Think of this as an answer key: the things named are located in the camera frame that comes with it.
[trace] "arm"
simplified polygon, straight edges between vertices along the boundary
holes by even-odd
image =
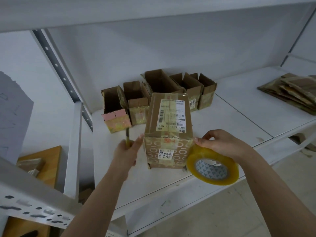
[[[316,236],[316,216],[252,147],[224,130],[194,141],[240,164],[272,237]]]
[[[125,140],[119,143],[107,173],[61,237],[105,236],[122,184],[127,179],[130,168],[136,164],[137,152],[142,143],[143,135],[129,149],[126,148]]]

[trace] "yellow tape roll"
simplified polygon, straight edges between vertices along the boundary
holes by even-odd
[[[211,149],[193,145],[187,169],[198,179],[215,185],[229,185],[239,178],[238,164]]]

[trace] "forearm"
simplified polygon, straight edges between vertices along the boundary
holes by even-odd
[[[259,154],[240,165],[272,237],[316,236],[315,216]]]
[[[104,237],[123,182],[121,176],[109,169],[62,237]]]

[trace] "hand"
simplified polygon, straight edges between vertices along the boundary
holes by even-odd
[[[136,165],[137,152],[142,146],[143,139],[144,134],[141,134],[135,142],[130,141],[130,148],[126,146],[126,140],[122,140],[114,151],[114,157],[109,167],[109,172],[125,181],[130,168]]]
[[[230,157],[239,164],[249,158],[260,156],[250,145],[224,130],[208,131],[203,138],[195,137],[194,142],[199,146]]]

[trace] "floor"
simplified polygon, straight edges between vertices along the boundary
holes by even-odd
[[[316,214],[316,153],[295,153],[273,168]],[[156,225],[139,237],[270,236],[246,180]]]

